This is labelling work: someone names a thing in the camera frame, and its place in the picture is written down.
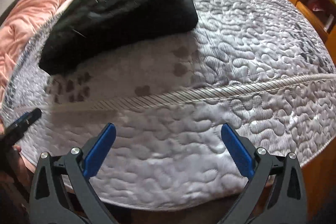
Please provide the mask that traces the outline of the person's left hand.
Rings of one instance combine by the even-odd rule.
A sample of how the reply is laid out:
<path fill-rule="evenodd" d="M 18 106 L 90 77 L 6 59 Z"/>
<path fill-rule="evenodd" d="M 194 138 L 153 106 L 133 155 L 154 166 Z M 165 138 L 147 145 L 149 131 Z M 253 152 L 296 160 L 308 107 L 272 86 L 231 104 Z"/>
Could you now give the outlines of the person's left hand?
<path fill-rule="evenodd" d="M 21 150 L 21 147 L 15 144 L 8 151 L 1 151 L 1 182 L 29 185 L 30 177 L 21 157 Z"/>

